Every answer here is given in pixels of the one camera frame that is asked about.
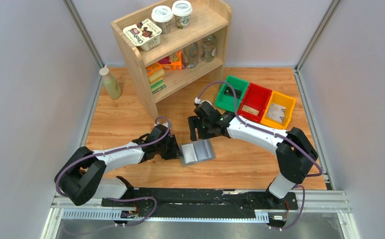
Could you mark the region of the white credit card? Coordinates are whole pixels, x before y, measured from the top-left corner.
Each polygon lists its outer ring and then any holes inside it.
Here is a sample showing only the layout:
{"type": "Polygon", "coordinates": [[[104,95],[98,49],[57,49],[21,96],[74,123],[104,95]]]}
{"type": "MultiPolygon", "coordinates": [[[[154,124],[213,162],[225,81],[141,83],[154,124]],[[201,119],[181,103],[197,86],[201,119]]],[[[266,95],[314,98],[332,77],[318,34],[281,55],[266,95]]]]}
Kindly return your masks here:
{"type": "Polygon", "coordinates": [[[283,123],[285,116],[286,107],[274,103],[270,104],[266,117],[278,123],[283,123]]]}

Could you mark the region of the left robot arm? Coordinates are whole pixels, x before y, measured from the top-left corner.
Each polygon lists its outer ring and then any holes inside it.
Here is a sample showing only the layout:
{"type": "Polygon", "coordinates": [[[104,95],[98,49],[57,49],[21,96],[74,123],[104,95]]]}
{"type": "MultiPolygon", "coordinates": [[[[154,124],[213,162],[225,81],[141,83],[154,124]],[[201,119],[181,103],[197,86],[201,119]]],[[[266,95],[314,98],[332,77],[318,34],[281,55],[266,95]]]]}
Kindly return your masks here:
{"type": "Polygon", "coordinates": [[[74,205],[83,205],[93,198],[106,172],[146,162],[156,155],[164,160],[183,156],[175,135],[164,124],[156,124],[150,133],[120,147],[90,150],[82,146],[56,174],[56,191],[69,198],[74,205]]]}

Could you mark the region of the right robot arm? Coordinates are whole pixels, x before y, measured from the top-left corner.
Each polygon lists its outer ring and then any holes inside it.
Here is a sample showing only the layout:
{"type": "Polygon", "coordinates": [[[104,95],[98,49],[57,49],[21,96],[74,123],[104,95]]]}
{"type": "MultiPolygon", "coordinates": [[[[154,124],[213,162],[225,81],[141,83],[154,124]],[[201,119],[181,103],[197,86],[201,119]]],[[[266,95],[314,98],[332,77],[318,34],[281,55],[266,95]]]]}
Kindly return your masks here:
{"type": "Polygon", "coordinates": [[[267,188],[267,197],[283,199],[301,184],[316,163],[318,153],[297,127],[275,129],[226,111],[221,114],[209,101],[195,99],[195,116],[189,117],[191,140],[224,136],[259,146],[276,156],[280,173],[267,188]]]}

